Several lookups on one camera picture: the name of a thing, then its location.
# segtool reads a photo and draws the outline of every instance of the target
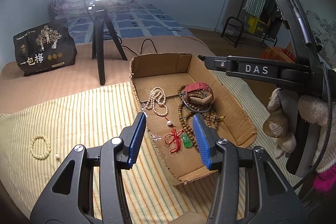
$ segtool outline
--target gloved hand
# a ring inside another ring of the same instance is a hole
[[[283,112],[278,92],[281,89],[275,89],[268,104],[270,117],[263,125],[264,132],[273,138],[276,138],[275,156],[281,158],[285,152],[293,152],[296,147],[294,132],[289,129],[291,118]],[[303,95],[299,98],[298,111],[301,117],[309,123],[317,123],[321,126],[319,142],[315,151],[312,164],[317,160],[326,135],[328,103],[319,98]],[[336,111],[333,106],[333,120],[329,143],[327,150],[318,165],[316,171],[319,176],[314,181],[317,190],[328,191],[336,181]]]

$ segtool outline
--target black bag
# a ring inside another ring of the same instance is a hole
[[[73,65],[77,50],[66,18],[58,19],[13,37],[16,63],[25,76]]]

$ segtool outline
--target white bead necklace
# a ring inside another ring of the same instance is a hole
[[[160,106],[163,106],[166,109],[166,112],[163,114],[160,114],[155,110],[155,105],[158,104]],[[152,91],[149,94],[149,99],[146,102],[146,109],[150,110],[153,109],[153,112],[158,116],[166,116],[168,114],[168,107],[166,106],[166,94],[163,88],[156,86],[152,89]]]
[[[34,152],[34,143],[37,139],[43,139],[44,142],[46,143],[47,145],[47,151],[44,152],[43,155],[36,155],[35,152]],[[50,154],[50,142],[49,140],[42,134],[38,134],[36,136],[34,136],[32,139],[31,139],[31,143],[30,143],[30,153],[32,154],[32,156],[38,160],[44,160],[46,158],[48,158],[49,154]]]

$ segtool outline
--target black metal rack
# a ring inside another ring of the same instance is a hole
[[[234,17],[234,16],[228,17],[228,19],[227,19],[226,22],[225,22],[224,29],[223,29],[223,32],[222,32],[222,34],[221,34],[221,37],[224,37],[224,36],[225,36],[227,39],[229,39],[230,41],[232,41],[232,42],[234,43],[234,47],[235,47],[235,48],[237,47],[237,45],[238,45],[238,43],[239,43],[239,41],[240,41],[240,39],[241,39],[243,33],[246,33],[246,34],[251,35],[251,36],[253,36],[253,37],[261,38],[261,39],[262,39],[262,42],[261,42],[260,46],[261,46],[261,45],[265,45],[265,44],[264,44],[265,40],[274,43],[274,46],[275,46],[275,45],[277,44],[277,42],[278,42],[278,39],[277,39],[277,38],[272,39],[272,38],[270,38],[270,37],[268,36],[268,31],[269,31],[269,28],[268,28],[268,27],[266,27],[265,32],[263,33],[262,36],[258,36],[258,35],[252,34],[252,33],[248,32],[247,30],[244,29],[244,23],[243,23],[242,20],[239,19],[239,16],[240,16],[241,11],[242,11],[242,9],[243,9],[243,5],[244,5],[244,3],[245,3],[245,0],[242,0],[237,17]],[[237,21],[237,22],[239,22],[240,26],[230,23],[230,20],[232,20],[232,19],[235,20],[235,21]],[[225,31],[226,31],[226,29],[227,29],[227,26],[231,26],[231,27],[233,27],[234,29],[236,29],[237,31],[239,31],[239,35],[236,37],[236,36],[234,36],[234,35],[228,35],[228,34],[225,34]]]

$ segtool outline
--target blue ribbed rubber pad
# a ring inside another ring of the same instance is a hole
[[[206,166],[206,168],[209,170],[209,168],[212,165],[211,157],[210,157],[210,146],[207,142],[207,139],[205,137],[204,131],[201,126],[201,122],[204,123],[203,118],[201,116],[201,121],[198,115],[195,115],[193,117],[193,130],[196,137],[197,145],[199,154],[201,155],[202,163]]]
[[[145,130],[146,130],[146,115],[142,113],[140,121],[135,130],[132,142],[129,146],[129,156],[127,160],[127,165],[129,168],[132,168],[133,164],[135,164],[137,161]]]

